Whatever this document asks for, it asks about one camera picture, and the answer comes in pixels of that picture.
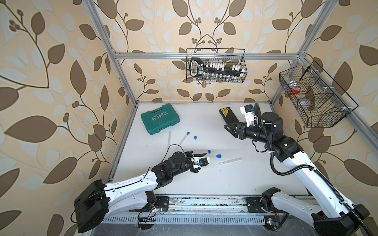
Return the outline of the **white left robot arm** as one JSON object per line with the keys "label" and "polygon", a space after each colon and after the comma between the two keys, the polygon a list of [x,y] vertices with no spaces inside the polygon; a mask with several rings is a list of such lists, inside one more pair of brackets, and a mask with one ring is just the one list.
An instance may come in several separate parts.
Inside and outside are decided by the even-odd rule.
{"label": "white left robot arm", "polygon": [[92,182],[74,201],[73,215],[79,233],[85,233],[98,226],[106,217],[124,211],[148,212],[164,208],[154,190],[172,183],[179,174],[190,171],[198,173],[210,163],[206,153],[177,151],[145,174],[117,183]]}

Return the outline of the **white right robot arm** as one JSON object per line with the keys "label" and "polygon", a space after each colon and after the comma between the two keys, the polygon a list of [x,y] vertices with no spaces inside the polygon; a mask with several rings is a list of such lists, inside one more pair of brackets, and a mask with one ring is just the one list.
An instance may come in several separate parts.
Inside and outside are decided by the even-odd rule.
{"label": "white right robot arm", "polygon": [[262,194],[265,211],[285,211],[312,226],[320,236],[351,236],[362,228],[374,233],[365,223],[369,211],[345,197],[315,166],[303,148],[283,132],[283,120],[273,112],[255,114],[254,123],[226,124],[235,138],[264,143],[270,154],[272,171],[279,176],[296,175],[317,201],[311,205],[272,187]]}

